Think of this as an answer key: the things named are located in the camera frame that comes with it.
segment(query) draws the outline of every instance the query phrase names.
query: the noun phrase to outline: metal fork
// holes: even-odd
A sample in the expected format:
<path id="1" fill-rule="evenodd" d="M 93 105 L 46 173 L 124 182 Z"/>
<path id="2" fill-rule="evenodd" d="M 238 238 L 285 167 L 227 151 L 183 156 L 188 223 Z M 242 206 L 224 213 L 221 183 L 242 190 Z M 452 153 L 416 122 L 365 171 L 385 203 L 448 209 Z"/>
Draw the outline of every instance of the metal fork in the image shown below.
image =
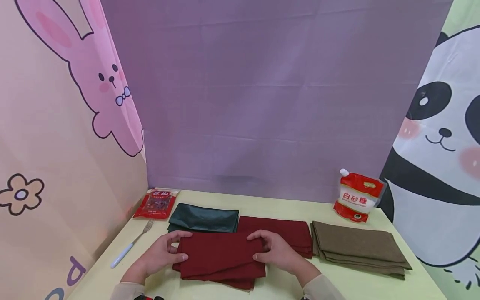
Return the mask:
<path id="1" fill-rule="evenodd" d="M 128 246 L 125 249 L 123 249 L 123 251 L 120 253 L 120 255 L 112 262 L 112 264 L 110 265 L 110 268 L 113 269 L 114 267 L 116 267 L 119 264 L 119 262 L 125 257 L 125 255 L 128 253 L 128 251 L 130 251 L 130 249 L 139 240 L 139 238 L 144 233 L 147 233 L 150 230 L 150 228 L 152 228 L 152 225 L 153 225 L 153 220 L 148 221 L 148 223 L 147 223 L 147 225 L 145 225 L 145 228 L 142 231 L 142 233 L 140 233 L 140 235 L 136 239 L 134 239 L 133 242 L 128 244 Z"/>

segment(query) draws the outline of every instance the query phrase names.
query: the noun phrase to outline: table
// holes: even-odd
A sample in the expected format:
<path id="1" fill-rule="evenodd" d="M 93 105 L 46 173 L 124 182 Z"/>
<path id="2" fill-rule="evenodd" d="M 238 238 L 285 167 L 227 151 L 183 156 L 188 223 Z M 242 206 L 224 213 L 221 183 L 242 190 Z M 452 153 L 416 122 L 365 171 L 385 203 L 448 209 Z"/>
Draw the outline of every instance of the table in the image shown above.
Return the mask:
<path id="1" fill-rule="evenodd" d="M 317 257 L 312 258 L 311 262 L 330 278 L 348 300 L 446 300 L 379 208 L 370 214 L 366 224 L 357 224 L 339 217 L 331 204 L 315 202 L 194 191 L 180 192 L 178 202 L 221 209 L 238 209 L 240 215 L 244 216 L 305 220 L 308 223 L 316 220 L 334 225 L 389 231 L 394 235 L 400 249 L 413 267 L 412 271 L 406 271 L 405 281 L 351 270 L 320 261 Z M 131 219 L 68 299 L 109 299 L 113 287 L 120 281 L 128 267 L 158 236 L 167 233 L 168 222 L 155 222 L 152 229 L 140 238 L 119 265 L 111 269 L 110 264 L 113 259 L 142 232 L 146 222 L 145 219 Z M 250 292 L 214 282 L 180 280 L 180 274 L 169 267 L 150 276 L 145 286 L 147 296 L 162 296 L 166 300 L 292 300 L 300 299 L 302 296 L 302 289 L 293 275 L 271 266 L 267 267 L 267 277 L 257 279 L 255 289 Z"/>

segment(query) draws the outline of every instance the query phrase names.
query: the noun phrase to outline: hand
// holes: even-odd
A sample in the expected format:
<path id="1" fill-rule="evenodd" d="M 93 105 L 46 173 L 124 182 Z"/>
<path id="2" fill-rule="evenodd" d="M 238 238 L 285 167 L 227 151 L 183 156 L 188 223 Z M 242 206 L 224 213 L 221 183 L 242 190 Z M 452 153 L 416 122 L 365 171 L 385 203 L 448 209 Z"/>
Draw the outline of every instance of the hand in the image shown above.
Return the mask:
<path id="1" fill-rule="evenodd" d="M 177 253 L 172 243 L 180 238 L 191 237 L 188 231 L 172 231 L 159 237 L 125 272 L 120 282 L 128 281 L 145 284 L 145 279 L 163 269 L 166 265 L 176 264 L 188 259 L 185 253 Z"/>
<path id="2" fill-rule="evenodd" d="M 278 233 L 257 230 L 247 236 L 247 240 L 258 238 L 263 240 L 265 252 L 253 255 L 254 260 L 273 264 L 277 268 L 295 275 L 302 287 L 321 274 L 312 263 L 295 252 Z"/>

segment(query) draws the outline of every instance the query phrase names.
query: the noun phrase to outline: cuff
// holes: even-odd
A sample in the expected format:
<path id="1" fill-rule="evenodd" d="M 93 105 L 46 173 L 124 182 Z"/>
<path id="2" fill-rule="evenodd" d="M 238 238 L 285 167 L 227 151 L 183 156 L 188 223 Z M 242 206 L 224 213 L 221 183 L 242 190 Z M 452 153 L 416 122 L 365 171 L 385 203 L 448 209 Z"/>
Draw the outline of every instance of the cuff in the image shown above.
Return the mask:
<path id="1" fill-rule="evenodd" d="M 304 298 L 308 300 L 345 300 L 333 283 L 323 274 L 312 279 L 303 287 Z"/>
<path id="2" fill-rule="evenodd" d="M 134 282 L 120 282 L 113 288 L 110 300 L 133 300 L 144 294 L 145 287 Z"/>

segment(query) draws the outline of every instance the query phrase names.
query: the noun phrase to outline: olive brown cloth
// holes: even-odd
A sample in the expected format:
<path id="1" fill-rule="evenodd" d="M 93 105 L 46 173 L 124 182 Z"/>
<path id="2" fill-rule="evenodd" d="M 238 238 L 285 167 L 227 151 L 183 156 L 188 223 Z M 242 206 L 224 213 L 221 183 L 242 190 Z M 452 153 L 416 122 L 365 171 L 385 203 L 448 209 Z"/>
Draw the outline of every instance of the olive brown cloth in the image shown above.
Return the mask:
<path id="1" fill-rule="evenodd" d="M 390 232 L 311 223 L 313 254 L 360 271 L 405 280 L 412 267 Z"/>

